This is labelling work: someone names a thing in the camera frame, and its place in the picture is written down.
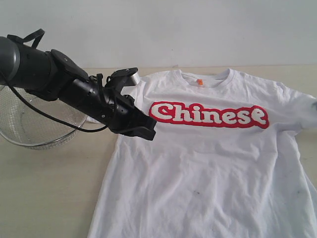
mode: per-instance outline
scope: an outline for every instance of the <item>wire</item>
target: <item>wire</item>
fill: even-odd
[[[34,107],[33,105],[31,105],[28,101],[26,101],[22,96],[21,94],[18,93],[18,91],[11,85],[11,83],[8,81],[8,79],[5,77],[5,75],[3,74],[3,72],[0,70],[0,74],[2,76],[2,78],[4,79],[5,83],[7,84],[7,86],[11,89],[11,91],[25,104],[27,105],[30,109],[34,110],[35,112],[37,112],[38,114],[41,114],[42,116],[45,116],[46,118],[49,118],[53,121],[56,121],[60,124],[63,124],[63,125],[66,125],[66,126],[69,126],[71,128],[74,128],[76,130],[79,130],[79,131],[83,131],[83,132],[99,132],[99,131],[102,131],[106,128],[108,128],[107,125],[105,125],[104,127],[101,127],[101,128],[98,128],[98,129],[93,129],[93,130],[88,130],[88,129],[83,129],[83,128],[80,128],[80,127],[77,127],[75,125],[72,125],[70,123],[67,123],[63,120],[60,120],[60,119],[57,119],[55,117],[52,117],[44,112],[42,112],[41,110],[37,109],[36,107]]]

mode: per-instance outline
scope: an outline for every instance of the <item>metal mesh basket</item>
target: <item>metal mesh basket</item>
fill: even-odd
[[[17,91],[36,108],[75,126],[81,127],[87,118],[60,100],[47,102],[23,89]],[[9,142],[45,150],[68,142],[77,132],[38,114],[21,102],[8,87],[0,87],[0,134]]]

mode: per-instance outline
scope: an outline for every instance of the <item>table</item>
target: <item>table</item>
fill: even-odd
[[[232,68],[317,96],[317,65]],[[140,75],[171,69],[176,68],[145,68]],[[215,74],[226,67],[181,69]],[[87,72],[107,76],[114,70]],[[116,138],[109,130],[80,132],[66,145],[47,151],[18,147],[0,138],[0,238],[87,237]],[[297,141],[303,167],[317,186],[317,130],[302,132]]]

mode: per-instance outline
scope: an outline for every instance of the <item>black robotic arm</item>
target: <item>black robotic arm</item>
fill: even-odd
[[[36,49],[42,29],[25,38],[0,37],[0,84],[23,88],[46,100],[60,99],[107,125],[114,133],[153,140],[156,121],[134,106],[125,86],[137,84],[137,68],[118,70],[102,86],[102,74],[89,76],[68,56],[57,50]],[[32,41],[31,47],[25,42]]]

